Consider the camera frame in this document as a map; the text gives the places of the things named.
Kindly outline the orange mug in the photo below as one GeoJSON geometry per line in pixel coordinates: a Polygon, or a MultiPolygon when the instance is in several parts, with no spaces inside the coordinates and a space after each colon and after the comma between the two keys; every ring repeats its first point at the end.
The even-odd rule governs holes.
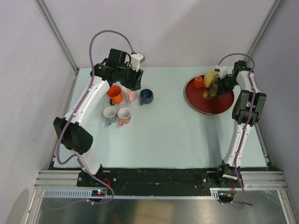
{"type": "Polygon", "coordinates": [[[110,105],[117,105],[123,101],[122,91],[120,86],[112,85],[107,91],[110,105]]]}

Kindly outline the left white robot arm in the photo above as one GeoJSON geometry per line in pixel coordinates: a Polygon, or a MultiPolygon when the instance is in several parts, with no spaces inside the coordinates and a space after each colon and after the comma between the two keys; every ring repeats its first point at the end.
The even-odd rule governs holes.
{"type": "Polygon", "coordinates": [[[143,70],[140,65],[145,56],[140,53],[128,54],[125,51],[111,49],[109,56],[101,63],[92,64],[89,83],[81,96],[63,118],[55,118],[53,125],[58,137],[57,147],[64,146],[71,151],[82,169],[89,173],[87,180],[93,186],[103,183],[99,172],[101,164],[92,149],[93,136],[86,131],[88,120],[101,98],[116,82],[132,91],[141,88],[143,70]]]}

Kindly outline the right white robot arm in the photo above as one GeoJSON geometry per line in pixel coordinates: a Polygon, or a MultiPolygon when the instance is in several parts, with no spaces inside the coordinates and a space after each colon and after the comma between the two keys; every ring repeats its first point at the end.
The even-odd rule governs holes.
{"type": "Polygon", "coordinates": [[[232,111],[234,130],[229,149],[221,165],[218,167],[216,181],[221,187],[230,187],[240,179],[242,154],[247,137],[261,118],[266,101],[266,94],[260,92],[254,81],[254,71],[247,67],[245,61],[234,63],[231,74],[225,66],[217,65],[217,96],[232,92],[235,86],[240,93],[232,111]]]}

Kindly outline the pink mug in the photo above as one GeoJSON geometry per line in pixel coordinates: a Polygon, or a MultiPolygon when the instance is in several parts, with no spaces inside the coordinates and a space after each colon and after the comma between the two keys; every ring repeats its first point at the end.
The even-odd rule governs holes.
{"type": "Polygon", "coordinates": [[[121,108],[118,111],[119,125],[123,126],[129,124],[131,121],[131,111],[128,108],[121,108]]]}

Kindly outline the grey mug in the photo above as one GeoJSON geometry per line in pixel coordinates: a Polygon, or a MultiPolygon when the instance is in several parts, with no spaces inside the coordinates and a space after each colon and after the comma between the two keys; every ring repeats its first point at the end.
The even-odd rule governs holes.
{"type": "Polygon", "coordinates": [[[116,122],[117,114],[116,109],[112,106],[109,106],[104,109],[103,115],[106,118],[106,125],[111,125],[112,123],[116,122]]]}

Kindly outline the pale pink cup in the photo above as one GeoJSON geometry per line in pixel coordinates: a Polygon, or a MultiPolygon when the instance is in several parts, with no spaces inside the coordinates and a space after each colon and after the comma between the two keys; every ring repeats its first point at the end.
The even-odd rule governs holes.
{"type": "Polygon", "coordinates": [[[126,87],[122,87],[124,97],[129,102],[134,102],[137,98],[137,91],[132,91],[126,87]]]}

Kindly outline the small pink cup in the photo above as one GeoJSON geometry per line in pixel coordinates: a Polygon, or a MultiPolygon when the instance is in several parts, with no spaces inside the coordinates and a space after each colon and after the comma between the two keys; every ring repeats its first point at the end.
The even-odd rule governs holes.
{"type": "Polygon", "coordinates": [[[206,86],[202,76],[195,77],[192,84],[196,89],[200,89],[206,86]]]}

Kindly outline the blue mug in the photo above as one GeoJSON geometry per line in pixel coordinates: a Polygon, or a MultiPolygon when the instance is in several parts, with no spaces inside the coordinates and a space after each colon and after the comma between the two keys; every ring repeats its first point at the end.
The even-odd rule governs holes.
{"type": "Polygon", "coordinates": [[[143,89],[140,92],[140,105],[148,105],[153,102],[154,95],[152,90],[143,89]]]}

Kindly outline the yellow mug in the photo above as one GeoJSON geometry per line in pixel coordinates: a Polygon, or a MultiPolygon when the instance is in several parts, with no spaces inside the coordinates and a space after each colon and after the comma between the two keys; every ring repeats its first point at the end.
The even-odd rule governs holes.
{"type": "Polygon", "coordinates": [[[214,69],[210,69],[203,78],[205,87],[208,88],[218,77],[218,73],[214,69]]]}

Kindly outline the brown mug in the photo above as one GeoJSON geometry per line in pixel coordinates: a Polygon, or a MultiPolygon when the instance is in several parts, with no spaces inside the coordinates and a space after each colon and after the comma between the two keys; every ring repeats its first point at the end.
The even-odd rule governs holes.
{"type": "Polygon", "coordinates": [[[215,80],[213,81],[209,87],[208,87],[208,95],[210,98],[214,98],[217,96],[217,91],[218,91],[219,85],[218,85],[218,81],[215,80]]]}

